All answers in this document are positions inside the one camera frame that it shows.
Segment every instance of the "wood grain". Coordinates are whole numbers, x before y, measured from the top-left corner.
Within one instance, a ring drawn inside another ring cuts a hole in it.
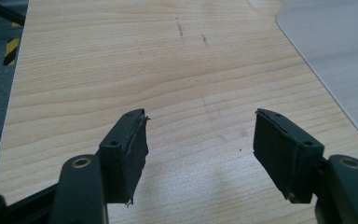
[[[315,223],[253,156],[254,112],[275,110],[358,158],[358,131],[275,22],[280,1],[32,0],[0,148],[14,203],[57,182],[143,107],[150,153],[114,223]]]

